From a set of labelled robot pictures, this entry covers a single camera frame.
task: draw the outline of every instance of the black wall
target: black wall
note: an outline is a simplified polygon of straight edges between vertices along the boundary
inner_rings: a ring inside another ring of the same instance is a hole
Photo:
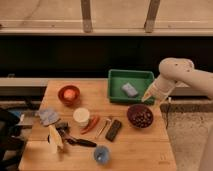
[[[0,36],[3,77],[107,77],[111,68],[157,76],[165,57],[213,72],[213,37]]]

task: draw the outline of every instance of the brown bowl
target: brown bowl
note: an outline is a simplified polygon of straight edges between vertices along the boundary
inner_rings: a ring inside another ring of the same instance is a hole
[[[152,111],[144,104],[134,104],[128,108],[127,118],[137,128],[146,128],[153,122]]]
[[[74,93],[74,95],[71,98],[66,98],[65,97],[66,91],[71,91],[72,93]],[[59,100],[66,106],[71,106],[73,103],[75,103],[77,99],[79,98],[79,95],[80,95],[80,90],[78,87],[74,85],[64,86],[58,91]]]

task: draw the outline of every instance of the white cup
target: white cup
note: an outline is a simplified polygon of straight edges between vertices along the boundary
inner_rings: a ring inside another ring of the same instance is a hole
[[[73,119],[80,127],[86,127],[89,123],[90,112],[88,109],[83,107],[77,108],[73,113]]]

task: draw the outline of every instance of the bowl of food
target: bowl of food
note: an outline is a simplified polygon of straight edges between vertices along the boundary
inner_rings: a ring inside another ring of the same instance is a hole
[[[152,111],[144,104],[131,105],[127,110],[127,118],[137,128],[146,128],[153,122]]]
[[[80,90],[74,85],[66,85],[58,91],[59,100],[66,106],[71,106],[77,101]]]

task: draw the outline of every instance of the wooden table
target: wooden table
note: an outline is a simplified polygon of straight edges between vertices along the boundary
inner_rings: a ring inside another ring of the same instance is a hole
[[[72,107],[64,106],[57,97],[58,90],[67,84],[79,87],[81,102]],[[94,148],[71,146],[65,144],[65,149],[57,154],[51,153],[47,142],[48,128],[35,118],[31,135],[19,165],[20,171],[60,170],[60,171],[175,171],[176,164],[172,153],[165,124],[159,108],[150,106],[154,113],[153,124],[137,130],[127,120],[128,105],[112,104],[107,98],[107,80],[73,80],[50,81],[46,89],[40,109],[54,108],[62,121],[68,121],[71,134],[105,145],[110,150],[110,162],[99,165],[93,159]],[[98,125],[85,135],[79,134],[79,127],[72,118],[73,111],[78,107],[86,107],[91,114],[99,114]],[[103,126],[107,116],[123,123],[123,127],[115,141],[105,139],[105,133],[95,140],[97,131]]]

